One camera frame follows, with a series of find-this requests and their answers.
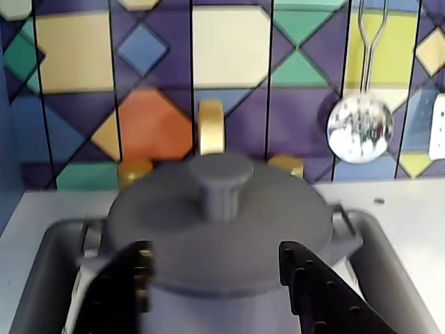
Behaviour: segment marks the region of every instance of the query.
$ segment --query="geometric pattern wallpaper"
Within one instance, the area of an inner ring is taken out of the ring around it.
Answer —
[[[369,35],[382,0],[367,0]],[[396,119],[364,165],[326,143],[332,107],[358,89],[359,0],[3,0],[8,97],[29,189],[115,189],[120,161],[183,159],[201,100],[218,99],[227,149],[291,154],[310,182],[445,175],[428,158],[445,91],[445,3],[389,0],[371,90]]]

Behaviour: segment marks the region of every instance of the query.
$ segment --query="pot handle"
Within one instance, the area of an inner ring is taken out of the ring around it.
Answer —
[[[225,151],[224,111],[218,100],[200,102],[197,115],[198,145],[200,155]]]
[[[334,266],[344,257],[352,255],[363,246],[363,238],[354,229],[348,214],[341,205],[332,207],[332,237],[330,243],[321,251],[321,259]]]

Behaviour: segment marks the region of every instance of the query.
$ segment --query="black vertical line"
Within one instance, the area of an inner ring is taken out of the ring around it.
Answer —
[[[350,14],[353,8],[352,0],[348,1],[348,18],[346,23],[346,41],[345,41],[345,52],[343,54],[343,72],[341,75],[341,86],[340,86],[340,98],[343,99],[344,86],[346,81],[346,68],[348,62],[348,51],[349,51],[349,34],[350,34]],[[337,158],[332,158],[332,173],[331,173],[331,182],[334,181],[334,172],[335,172],[335,160]]]
[[[190,21],[190,103],[191,103],[191,120],[192,120],[192,151],[196,148],[195,133],[195,89],[193,87],[193,0],[188,0],[188,15]]]
[[[115,116],[116,116],[116,131],[118,132],[118,143],[119,143],[119,158],[120,161],[122,161],[122,140],[120,137],[120,121],[119,121],[119,104],[118,104],[118,92],[117,92],[117,86],[116,86],[116,72],[114,68],[114,44],[113,44],[113,23],[111,18],[111,11],[112,11],[112,5],[111,0],[108,0],[108,26],[110,31],[110,48],[111,48],[111,72],[113,75],[113,92],[114,92],[114,109],[115,109]]]
[[[270,2],[270,35],[269,35],[269,64],[267,74],[267,100],[266,100],[266,128],[264,133],[264,160],[267,160],[269,151],[269,121],[270,121],[270,94],[272,81],[272,50],[273,50],[273,16],[275,12],[275,0]]]
[[[53,161],[53,153],[51,150],[51,141],[49,139],[49,126],[48,126],[48,119],[47,119],[47,110],[45,107],[45,101],[44,101],[44,95],[43,95],[43,86],[42,86],[42,76],[40,75],[40,64],[39,64],[39,49],[38,49],[38,39],[37,39],[37,14],[36,14],[37,8],[35,1],[32,1],[32,9],[31,9],[31,16],[33,18],[33,30],[34,30],[34,52],[35,52],[35,64],[36,70],[37,70],[37,77],[39,81],[39,100],[40,100],[40,106],[42,107],[42,116],[43,116],[43,124],[44,124],[44,130],[47,137],[47,147],[48,147],[48,155],[49,155],[49,163],[51,164],[51,174],[52,178],[54,179],[54,182],[56,184],[57,189],[57,180],[56,180],[56,171],[54,170],[54,161]]]
[[[405,107],[405,117],[403,118],[402,133],[400,134],[400,146],[398,147],[398,152],[397,152],[397,161],[396,161],[396,170],[394,172],[394,179],[397,177],[397,172],[398,172],[398,169],[400,168],[399,163],[401,161],[403,137],[405,135],[405,126],[406,126],[406,119],[408,116],[408,107],[410,106],[410,91],[411,91],[411,87],[412,87],[412,80],[414,77],[414,62],[416,60],[417,42],[419,41],[419,28],[420,28],[420,22],[421,22],[420,19],[421,19],[422,2],[423,2],[423,0],[419,0],[419,10],[417,12],[416,40],[414,41],[414,48],[412,50],[410,85],[408,88],[408,97],[407,97],[406,107]]]

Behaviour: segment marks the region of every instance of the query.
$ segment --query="sink basin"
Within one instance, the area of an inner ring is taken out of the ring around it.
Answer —
[[[439,334],[377,221],[362,212],[350,211],[348,216],[364,240],[350,263],[368,303],[399,334]],[[10,334],[60,334],[79,269],[84,224],[104,221],[61,221],[46,231]]]

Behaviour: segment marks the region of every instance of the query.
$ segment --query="yellow hexagon tile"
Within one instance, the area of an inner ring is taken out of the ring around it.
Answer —
[[[159,0],[119,0],[127,10],[150,10]]]
[[[36,30],[43,93],[113,89],[108,13],[40,16]]]
[[[26,19],[31,8],[32,0],[0,0],[0,14],[8,21]]]
[[[351,13],[350,22],[345,88],[359,86],[363,63],[363,42],[358,29],[357,13]],[[364,25],[369,40],[372,40],[381,22],[382,14],[380,12],[364,15]],[[389,14],[387,25],[374,51],[372,86],[380,88],[409,87],[416,26],[416,13]]]
[[[430,76],[445,65],[445,35],[440,28],[417,46],[416,55]]]
[[[195,87],[255,87],[268,74],[269,41],[270,17],[259,6],[195,7]]]
[[[425,152],[405,152],[400,154],[399,164],[412,179],[422,174],[431,163],[432,160]]]

